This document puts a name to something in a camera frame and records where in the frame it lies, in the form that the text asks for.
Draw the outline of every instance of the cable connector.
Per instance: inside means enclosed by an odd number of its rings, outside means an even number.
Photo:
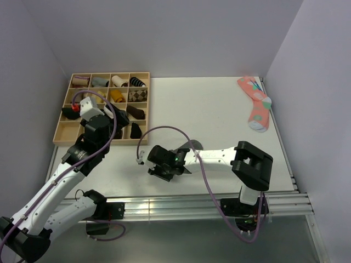
[[[199,156],[200,156],[200,151],[195,151],[194,152],[194,155],[195,155],[195,162],[197,162],[197,159],[199,158]]]
[[[136,160],[137,160],[137,163],[138,163],[139,165],[144,165],[144,162],[143,162],[144,153],[145,153],[145,151],[140,151],[140,153],[139,153],[139,158],[136,159]]]
[[[72,104],[72,110],[74,111],[74,112],[80,112],[80,105],[79,104]]]

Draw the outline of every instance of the black sock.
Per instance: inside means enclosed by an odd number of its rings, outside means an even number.
[[[115,137],[114,137],[114,140],[117,140],[117,139],[121,139],[122,138],[122,135],[123,135],[123,132],[121,129],[118,129],[115,133]]]
[[[127,112],[130,115],[132,115],[135,119],[145,119],[145,112],[139,108],[135,108],[131,105],[128,105]]]
[[[81,116],[79,112],[75,112],[72,108],[62,108],[62,114],[67,119],[78,119]]]
[[[136,123],[132,123],[131,139],[140,139],[142,136],[140,127]]]

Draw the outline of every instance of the wooden organizer tray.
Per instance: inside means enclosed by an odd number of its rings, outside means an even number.
[[[127,87],[116,87],[112,83],[111,79],[113,76],[118,75],[120,78],[128,82]],[[72,79],[74,76],[81,76],[81,77],[90,77],[90,81],[88,83],[87,87],[82,87],[82,88],[75,88],[72,85]],[[101,77],[109,80],[109,86],[104,88],[104,87],[93,87],[92,86],[92,79],[94,77]],[[131,77],[137,77],[139,78],[142,82],[145,83],[146,87],[134,87],[129,83],[129,80]],[[140,129],[141,132],[144,133],[148,130],[149,127],[149,101],[150,101],[150,73],[149,72],[125,72],[125,73],[79,73],[79,74],[72,74],[70,84],[66,93],[66,97],[63,103],[63,107],[71,107],[72,106],[72,98],[74,96],[74,89],[78,90],[93,90],[95,92],[101,91],[105,94],[107,94],[107,99],[115,105],[117,108],[120,110],[126,110],[127,105],[131,105],[135,108],[139,108],[144,110],[145,112],[145,119],[135,119],[133,116],[131,116],[129,113],[127,113],[127,116],[129,118],[130,124],[127,125],[122,129],[122,138],[121,139],[116,139],[112,140],[111,145],[136,145],[138,144],[139,139],[131,139],[131,127],[132,123],[136,123]],[[126,102],[120,102],[120,103],[115,103],[110,96],[110,92],[112,90],[118,89],[122,95],[124,96]],[[128,95],[129,92],[135,91],[135,90],[147,90],[148,91],[148,99],[145,102],[128,102]],[[99,108],[104,108],[106,103],[98,103]],[[84,127],[80,125],[81,118],[76,119],[76,120],[70,120],[67,119],[61,111],[59,121],[56,126],[56,131],[54,135],[54,140],[53,143],[57,146],[71,146],[76,142],[76,139],[78,138],[79,135],[81,135],[84,132]],[[147,145],[148,144],[148,136],[145,136],[145,138],[141,142],[142,145]]]

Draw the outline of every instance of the pink sock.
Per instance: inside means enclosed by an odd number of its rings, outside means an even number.
[[[269,127],[271,99],[253,84],[254,81],[253,77],[245,76],[240,78],[237,83],[253,100],[253,109],[248,119],[248,125],[255,131],[263,133]]]

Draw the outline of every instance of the rolled sock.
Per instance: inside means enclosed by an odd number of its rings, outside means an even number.
[[[131,85],[133,85],[135,87],[146,87],[145,83],[136,77],[131,77],[129,82],[131,83]]]
[[[98,91],[97,92],[98,94],[100,94],[102,97],[106,97],[106,94],[105,93],[103,93],[103,92],[101,92],[101,91]],[[98,97],[98,96],[96,96],[96,95],[92,95],[91,97],[93,97],[93,98],[95,98],[95,100],[97,101],[97,103],[103,103],[103,100],[102,100],[102,98],[100,98],[100,97]]]
[[[122,93],[118,89],[110,91],[110,95],[111,95],[112,99],[114,100],[114,102],[126,102]]]
[[[135,108],[131,105],[128,105],[127,112],[130,115],[132,115],[135,119],[145,119],[145,112],[139,108]]]
[[[254,85],[254,82],[254,78],[251,77],[243,77],[237,81],[243,91],[253,100],[253,109],[248,119],[248,125],[262,133],[269,127],[269,110],[272,101]]]
[[[119,76],[115,75],[111,78],[112,83],[116,87],[127,87],[128,86],[128,81],[125,81],[124,79],[120,78]]]
[[[72,79],[72,84],[87,86],[89,84],[89,77],[74,76]]]
[[[93,87],[107,87],[109,85],[109,80],[100,77],[94,77],[92,80]]]

